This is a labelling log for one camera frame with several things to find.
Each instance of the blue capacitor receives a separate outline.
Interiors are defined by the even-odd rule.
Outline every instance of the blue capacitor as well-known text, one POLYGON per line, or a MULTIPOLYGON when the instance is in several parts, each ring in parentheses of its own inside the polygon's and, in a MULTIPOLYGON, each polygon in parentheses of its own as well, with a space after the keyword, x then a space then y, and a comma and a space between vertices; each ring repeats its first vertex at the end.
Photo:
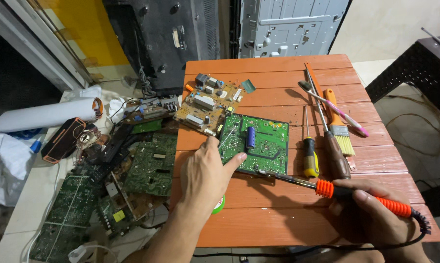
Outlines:
POLYGON ((246 148, 254 149, 254 142, 256 140, 256 131, 254 131, 254 127, 248 127, 248 135, 246 137, 246 148))

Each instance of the toothbrush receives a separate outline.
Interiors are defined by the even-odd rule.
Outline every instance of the toothbrush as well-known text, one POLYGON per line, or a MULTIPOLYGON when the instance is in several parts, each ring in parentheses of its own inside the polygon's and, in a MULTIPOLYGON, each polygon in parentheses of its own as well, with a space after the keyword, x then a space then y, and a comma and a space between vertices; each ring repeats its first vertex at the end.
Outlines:
POLYGON ((298 85, 305 90, 305 92, 308 92, 311 96, 315 97, 316 99, 322 101, 324 104, 326 104, 329 108, 333 109, 336 113, 340 115, 344 120, 348 122, 359 134, 362 136, 369 137, 368 131, 366 131, 365 128, 363 128, 359 123, 357 123, 354 119, 350 118, 346 113, 341 111, 339 108, 337 108, 336 105, 334 105, 332 102, 328 101, 327 99, 323 99, 319 97, 318 95, 311 92, 311 86, 307 81, 299 81, 298 85))

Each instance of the screwdriver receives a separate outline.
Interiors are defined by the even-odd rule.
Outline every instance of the screwdriver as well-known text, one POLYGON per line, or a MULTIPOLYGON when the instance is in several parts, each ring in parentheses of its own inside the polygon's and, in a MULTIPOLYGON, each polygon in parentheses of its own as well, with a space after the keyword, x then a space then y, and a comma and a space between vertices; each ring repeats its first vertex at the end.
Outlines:
POLYGON ((317 155, 314 151, 315 142, 313 138, 309 136, 309 124, 307 121, 307 109, 305 105, 305 116, 306 116, 306 130, 307 137, 303 140, 303 144, 305 147, 305 158, 304 158, 304 167, 305 167, 305 176, 316 178, 319 176, 319 165, 317 163, 317 155))
MULTIPOLYGON (((308 74, 309 83, 313 88, 313 93, 316 94, 316 88, 314 87, 313 80, 311 79, 309 72, 306 71, 306 73, 308 74)), ((314 98, 314 100, 316 102, 319 115, 321 116, 322 124, 324 125, 325 147, 326 147, 327 155, 329 157, 331 173, 334 179, 350 179, 351 178, 350 168, 348 167, 347 160, 345 159, 344 154, 342 153, 342 150, 340 149, 340 146, 337 143, 337 140, 335 139, 334 135, 327 128, 326 120, 324 119, 324 115, 322 114, 319 101, 316 98, 314 98)))
MULTIPOLYGON (((337 200, 344 200, 344 201, 353 200, 352 189, 341 186, 334 186, 334 184, 329 181, 318 179, 317 183, 314 183, 270 171, 259 170, 258 173, 268 178, 276 178, 285 182, 289 182, 300 186, 304 186, 306 188, 313 189, 314 191, 316 191, 316 195, 322 197, 336 198, 337 200)), ((380 197, 375 197, 375 198, 379 200, 387 209, 389 209, 392 213, 394 213, 397 216, 409 218, 411 216, 414 216, 413 213, 418 213, 413 208, 411 208, 410 205, 380 197)))

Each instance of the hand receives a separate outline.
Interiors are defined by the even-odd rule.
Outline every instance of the hand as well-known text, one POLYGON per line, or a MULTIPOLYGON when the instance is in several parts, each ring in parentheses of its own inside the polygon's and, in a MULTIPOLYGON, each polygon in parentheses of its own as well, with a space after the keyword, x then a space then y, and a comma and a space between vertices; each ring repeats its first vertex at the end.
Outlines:
POLYGON ((181 201, 190 204, 206 215, 210 215, 215 205, 227 191, 234 171, 246 160, 244 152, 235 155, 228 163, 222 164, 218 151, 219 141, 210 136, 181 168, 181 201))
MULTIPOLYGON (((368 241, 375 247, 400 244, 419 236, 419 225, 413 218, 400 218, 375 199, 381 197, 409 205, 410 202, 404 194, 370 180, 334 180, 333 183, 336 186, 355 190, 353 199, 361 208, 360 221, 368 241)), ((329 209, 338 215, 343 209, 342 205, 334 201, 329 209)), ((403 248, 381 250, 381 253, 388 261, 410 258, 414 260, 413 262, 429 262, 421 242, 403 248)))

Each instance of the brush bristles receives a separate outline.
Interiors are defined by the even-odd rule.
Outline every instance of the brush bristles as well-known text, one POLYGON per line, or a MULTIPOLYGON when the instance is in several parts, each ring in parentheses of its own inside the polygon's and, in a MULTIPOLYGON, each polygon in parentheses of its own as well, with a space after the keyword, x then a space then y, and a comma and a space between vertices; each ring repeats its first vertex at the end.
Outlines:
POLYGON ((342 150, 342 153, 345 157, 355 156, 355 151, 353 150, 352 142, 350 141, 350 137, 335 135, 335 139, 342 150))

